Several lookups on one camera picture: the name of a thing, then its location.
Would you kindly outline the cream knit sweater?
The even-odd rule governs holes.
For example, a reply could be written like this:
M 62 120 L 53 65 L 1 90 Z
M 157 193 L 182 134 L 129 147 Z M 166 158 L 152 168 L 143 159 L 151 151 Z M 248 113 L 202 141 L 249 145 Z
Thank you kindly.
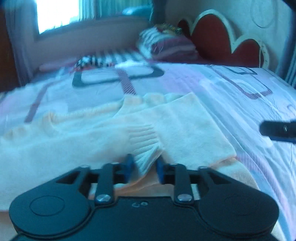
M 188 169 L 211 167 L 251 187 L 250 172 L 196 95 L 127 95 L 123 100 L 61 115 L 48 113 L 1 136 L 1 210 L 20 194 L 76 167 L 136 164 L 120 194 L 170 193 L 152 169 L 163 157 Z

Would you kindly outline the right dark curtain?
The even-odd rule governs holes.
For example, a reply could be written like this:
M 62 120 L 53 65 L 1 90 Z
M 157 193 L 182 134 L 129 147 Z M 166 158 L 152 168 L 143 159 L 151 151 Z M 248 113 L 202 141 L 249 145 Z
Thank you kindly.
M 166 20 L 167 0 L 151 0 L 152 11 L 149 18 L 151 24 L 163 24 Z

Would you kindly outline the red white bed headboard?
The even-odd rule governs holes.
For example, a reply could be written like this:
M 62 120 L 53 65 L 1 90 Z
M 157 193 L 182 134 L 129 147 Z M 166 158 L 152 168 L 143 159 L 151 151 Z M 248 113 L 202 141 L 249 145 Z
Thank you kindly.
M 266 44 L 255 34 L 237 37 L 229 20 L 215 9 L 200 13 L 194 21 L 182 17 L 178 27 L 195 45 L 202 60 L 209 64 L 269 68 Z

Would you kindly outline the black white striped cloth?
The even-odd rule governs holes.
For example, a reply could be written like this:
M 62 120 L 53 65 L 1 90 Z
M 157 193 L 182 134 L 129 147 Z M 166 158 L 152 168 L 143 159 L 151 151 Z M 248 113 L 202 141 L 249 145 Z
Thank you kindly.
M 91 69 L 100 69 L 107 67 L 114 67 L 115 63 L 101 61 L 95 55 L 83 56 L 79 59 L 73 67 L 73 72 L 80 72 Z

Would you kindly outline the striped bed sheet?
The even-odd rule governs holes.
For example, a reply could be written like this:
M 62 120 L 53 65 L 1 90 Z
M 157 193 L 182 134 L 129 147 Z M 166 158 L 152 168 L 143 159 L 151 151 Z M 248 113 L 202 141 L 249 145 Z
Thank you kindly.
M 132 48 L 101 50 L 96 52 L 95 56 L 99 62 L 112 63 L 114 65 L 126 61 L 147 62 L 147 59 L 140 52 Z

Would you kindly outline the striped pillow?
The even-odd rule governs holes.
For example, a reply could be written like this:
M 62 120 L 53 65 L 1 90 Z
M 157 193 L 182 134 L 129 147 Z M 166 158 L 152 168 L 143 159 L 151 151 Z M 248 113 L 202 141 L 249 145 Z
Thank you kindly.
M 195 45 L 183 34 L 162 32 L 152 27 L 140 32 L 137 48 L 147 59 L 155 61 L 196 61 L 199 54 Z

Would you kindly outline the left grey curtain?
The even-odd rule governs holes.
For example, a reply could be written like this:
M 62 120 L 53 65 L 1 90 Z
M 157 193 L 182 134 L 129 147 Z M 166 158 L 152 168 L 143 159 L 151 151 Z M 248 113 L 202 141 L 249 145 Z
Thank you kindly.
M 4 11 L 18 83 L 20 86 L 25 86 L 33 77 L 33 69 L 25 42 L 25 2 L 5 1 Z

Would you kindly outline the pink flat pillow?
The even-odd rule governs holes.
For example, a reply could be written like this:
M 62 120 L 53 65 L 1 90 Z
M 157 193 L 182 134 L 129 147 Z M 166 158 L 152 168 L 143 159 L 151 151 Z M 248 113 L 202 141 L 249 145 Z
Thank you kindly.
M 77 58 L 60 59 L 48 63 L 43 63 L 38 67 L 40 72 L 50 72 L 59 70 L 62 67 L 73 66 L 78 61 Z

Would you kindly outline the pastel patterned bed quilt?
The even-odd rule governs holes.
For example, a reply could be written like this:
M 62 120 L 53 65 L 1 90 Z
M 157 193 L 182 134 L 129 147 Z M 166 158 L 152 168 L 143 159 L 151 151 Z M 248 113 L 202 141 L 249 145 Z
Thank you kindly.
M 295 120 L 295 90 L 262 68 L 197 64 L 121 63 L 28 84 L 1 94 L 1 136 L 48 113 L 69 114 L 118 102 L 125 96 L 192 93 L 236 151 L 256 187 L 278 203 L 274 234 L 295 240 L 295 145 L 259 132 L 262 121 Z M 1 240 L 16 231 L 1 210 Z

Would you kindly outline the gold patterned cloth on pillow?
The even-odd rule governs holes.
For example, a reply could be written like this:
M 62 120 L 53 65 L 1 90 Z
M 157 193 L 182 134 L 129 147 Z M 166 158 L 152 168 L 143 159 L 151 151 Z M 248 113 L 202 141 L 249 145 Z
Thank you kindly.
M 161 33 L 174 34 L 174 35 L 183 34 L 183 30 L 181 28 L 175 27 L 174 25 L 171 25 L 171 24 L 156 24 L 155 27 Z

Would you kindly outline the window with sliding panes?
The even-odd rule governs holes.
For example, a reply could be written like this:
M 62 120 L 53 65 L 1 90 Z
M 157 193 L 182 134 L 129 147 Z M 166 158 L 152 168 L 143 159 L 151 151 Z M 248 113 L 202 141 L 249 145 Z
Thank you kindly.
M 151 1 L 34 1 L 36 41 L 80 28 L 147 22 Z

